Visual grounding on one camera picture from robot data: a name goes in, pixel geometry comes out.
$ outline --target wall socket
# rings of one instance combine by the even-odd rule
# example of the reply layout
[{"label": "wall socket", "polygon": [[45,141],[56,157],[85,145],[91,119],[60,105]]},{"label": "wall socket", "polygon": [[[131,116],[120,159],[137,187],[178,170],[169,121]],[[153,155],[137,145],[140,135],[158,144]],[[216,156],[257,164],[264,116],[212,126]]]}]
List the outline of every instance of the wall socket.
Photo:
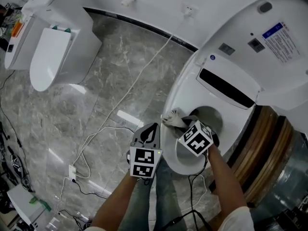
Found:
[{"label": "wall socket", "polygon": [[197,7],[195,7],[195,6],[191,5],[191,4],[188,4],[188,3],[186,3],[186,2],[183,2],[183,3],[182,3],[182,6],[181,6],[181,12],[182,12],[183,14],[185,14],[185,12],[186,12],[187,10],[190,10],[190,11],[191,11],[191,12],[190,12],[190,17],[191,17],[191,18],[194,18],[194,17],[196,16],[196,14],[198,13],[198,8],[197,8]]}]

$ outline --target toilet lid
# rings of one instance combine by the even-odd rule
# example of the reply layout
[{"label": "toilet lid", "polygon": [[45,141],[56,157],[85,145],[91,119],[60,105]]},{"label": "toilet lid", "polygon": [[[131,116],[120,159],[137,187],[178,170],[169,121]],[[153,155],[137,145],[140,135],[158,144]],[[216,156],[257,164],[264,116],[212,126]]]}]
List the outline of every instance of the toilet lid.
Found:
[{"label": "toilet lid", "polygon": [[71,34],[45,28],[30,66],[30,80],[34,89],[46,90],[56,79],[71,44]]}]

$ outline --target cloth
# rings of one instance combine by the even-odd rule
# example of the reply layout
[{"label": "cloth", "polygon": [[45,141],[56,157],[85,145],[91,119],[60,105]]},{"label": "cloth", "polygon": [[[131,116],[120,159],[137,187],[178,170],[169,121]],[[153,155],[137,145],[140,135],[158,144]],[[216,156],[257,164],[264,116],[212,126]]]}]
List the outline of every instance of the cloth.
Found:
[{"label": "cloth", "polygon": [[[240,207],[234,210],[223,221],[218,231],[254,231],[254,223],[252,221],[248,207]],[[105,231],[101,228],[90,227],[86,231]]]},{"label": "cloth", "polygon": [[188,128],[188,126],[182,121],[177,110],[173,110],[167,117],[163,118],[163,124],[167,127]]}]

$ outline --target electrical outlet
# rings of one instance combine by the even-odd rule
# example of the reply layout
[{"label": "electrical outlet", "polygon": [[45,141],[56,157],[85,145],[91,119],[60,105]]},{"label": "electrical outlet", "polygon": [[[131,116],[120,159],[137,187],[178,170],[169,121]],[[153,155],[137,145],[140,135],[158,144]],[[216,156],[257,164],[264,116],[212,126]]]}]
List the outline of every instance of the electrical outlet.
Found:
[{"label": "electrical outlet", "polygon": [[71,180],[76,180],[76,167],[74,167],[73,165],[68,166],[68,177]]},{"label": "electrical outlet", "polygon": [[193,5],[188,4],[186,2],[183,2],[182,7],[181,7],[181,12],[183,14],[186,14],[187,11],[190,11],[189,17],[194,18],[196,16],[196,14],[198,13],[198,8],[193,6]]}]

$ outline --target white cable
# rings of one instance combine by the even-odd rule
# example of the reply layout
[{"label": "white cable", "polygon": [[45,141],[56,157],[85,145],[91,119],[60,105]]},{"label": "white cable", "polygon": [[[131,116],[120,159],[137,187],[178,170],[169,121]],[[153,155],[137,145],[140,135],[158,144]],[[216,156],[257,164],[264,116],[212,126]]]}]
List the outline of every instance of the white cable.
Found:
[{"label": "white cable", "polygon": [[[204,188],[205,188],[205,192],[202,194],[202,196],[199,198],[198,202],[195,203],[192,207],[195,207],[197,204],[199,204],[199,202],[201,201],[202,197],[207,193],[207,188],[206,188],[206,185],[205,185],[205,179],[204,179],[204,176],[203,175],[198,175],[198,176],[201,176],[203,178],[203,184],[204,184]],[[186,211],[186,210],[189,210],[191,209],[192,207],[189,207],[187,209],[184,209],[184,210],[181,210],[181,212],[183,211]]]},{"label": "white cable", "polygon": [[62,194],[63,194],[65,179],[69,179],[69,177],[64,177],[64,178],[63,178],[63,185],[62,185],[61,195],[60,195],[60,199],[59,199],[59,202],[58,202],[58,205],[57,205],[56,213],[58,213],[58,211],[59,211],[59,205],[60,205],[60,202],[61,202],[61,200],[62,200]]},{"label": "white cable", "polygon": [[121,98],[121,100],[116,104],[116,106],[109,112],[109,114],[107,115],[105,121],[102,123],[102,125],[100,126],[100,128],[98,129],[98,131],[94,134],[91,134],[87,137],[86,141],[83,143],[82,147],[81,147],[81,152],[79,153],[78,157],[76,158],[76,160],[74,161],[73,165],[75,164],[75,162],[80,158],[80,156],[82,155],[84,161],[86,162],[87,164],[87,167],[89,169],[89,176],[87,177],[81,177],[81,176],[78,176],[78,177],[81,177],[81,178],[84,178],[84,179],[87,179],[91,176],[91,170],[90,170],[90,167],[86,161],[86,158],[83,154],[83,150],[85,149],[85,147],[92,141],[92,139],[94,139],[94,137],[99,134],[101,131],[104,130],[104,128],[102,129],[103,125],[106,123],[107,119],[109,118],[109,116],[111,115],[111,113],[118,107],[118,105],[126,98],[126,96],[129,94],[129,92],[131,91],[131,89],[134,87],[134,85],[137,83],[139,77],[141,76],[142,72],[144,71],[144,69],[154,60],[154,58],[162,51],[162,49],[169,43],[169,41],[172,39],[173,35],[177,32],[177,30],[179,29],[179,27],[182,25],[182,23],[184,22],[185,20],[185,16],[183,18],[183,20],[181,21],[181,23],[179,24],[179,26],[177,27],[177,29],[171,34],[171,36],[169,37],[169,39],[167,40],[167,42],[163,45],[163,47],[161,47],[158,52],[152,57],[152,59],[142,68],[142,70],[140,71],[140,73],[138,74],[136,80],[134,81],[134,83],[130,86],[129,90],[127,91],[127,93]]},{"label": "white cable", "polygon": [[[125,129],[125,130],[129,130],[130,132],[132,132],[132,133],[134,133],[132,130],[130,130],[129,128],[115,128],[115,127],[104,127],[101,131],[103,131],[105,128],[113,128],[113,129]],[[92,134],[90,134],[88,137],[87,137],[87,139],[86,139],[86,141],[88,140],[88,138],[90,137],[90,136],[93,136],[93,135],[95,135],[95,133],[92,133]],[[89,165],[88,165],[88,163],[87,163],[87,161],[86,161],[86,159],[85,159],[85,156],[84,156],[84,154],[83,154],[83,150],[84,150],[84,148],[81,150],[81,152],[79,153],[79,156],[78,156],[78,158],[80,157],[80,155],[82,155],[83,156],[83,159],[85,160],[85,163],[86,163],[86,165],[87,165],[87,167],[88,167],[88,169],[89,169],[89,176],[88,177],[84,177],[84,176],[80,176],[80,175],[77,175],[76,174],[76,176],[77,177],[80,177],[80,178],[83,178],[83,179],[88,179],[90,176],[91,176],[91,169],[90,169],[90,167],[89,167]]]}]

